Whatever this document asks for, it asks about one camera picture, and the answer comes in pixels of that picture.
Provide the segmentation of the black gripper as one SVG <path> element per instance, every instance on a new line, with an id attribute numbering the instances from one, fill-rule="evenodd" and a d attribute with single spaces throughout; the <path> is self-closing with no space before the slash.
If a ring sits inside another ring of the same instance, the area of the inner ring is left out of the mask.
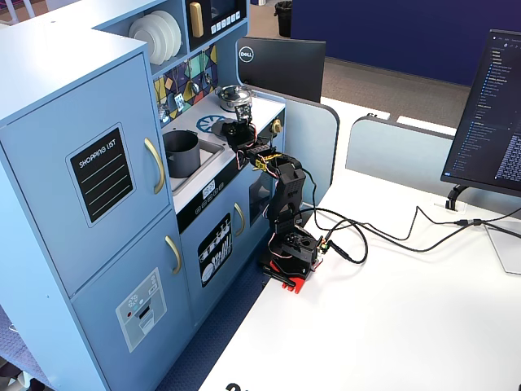
<path id="1" fill-rule="evenodd" d="M 224 121 L 221 135 L 233 150 L 242 150 L 255 142 L 255 130 L 247 120 Z"/>

